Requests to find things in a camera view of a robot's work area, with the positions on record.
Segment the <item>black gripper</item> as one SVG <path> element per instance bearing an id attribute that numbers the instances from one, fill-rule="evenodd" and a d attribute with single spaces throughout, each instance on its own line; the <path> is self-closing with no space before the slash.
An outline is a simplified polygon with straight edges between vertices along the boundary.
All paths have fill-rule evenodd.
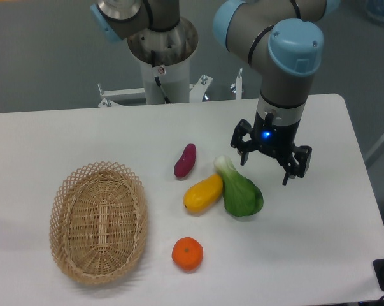
<path id="1" fill-rule="evenodd" d="M 258 151 L 275 159 L 287 159 L 283 162 L 284 186 L 289 179 L 304 178 L 310 165 L 312 148 L 307 145 L 295 145 L 300 121 L 287 126 L 278 126 L 272 121 L 268 126 L 266 120 L 256 113 L 252 127 L 247 120 L 241 119 L 231 138 L 231 147 L 240 155 L 240 165 L 245 165 L 249 153 Z"/>

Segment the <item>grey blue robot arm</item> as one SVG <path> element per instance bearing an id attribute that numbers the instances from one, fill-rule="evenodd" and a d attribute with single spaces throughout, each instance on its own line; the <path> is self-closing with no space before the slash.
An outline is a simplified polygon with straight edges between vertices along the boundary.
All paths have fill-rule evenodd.
<path id="1" fill-rule="evenodd" d="M 305 176 L 312 149 L 294 140 L 322 59 L 324 36 L 316 23 L 338 6 L 227 1 L 215 13 L 215 39 L 262 76 L 255 122 L 241 120 L 231 139 L 242 163 L 258 151 L 276 159 L 286 179 Z M 198 35 L 178 1 L 97 1 L 90 10 L 109 40 L 127 41 L 141 64 L 148 104 L 190 101 L 188 66 Z"/>

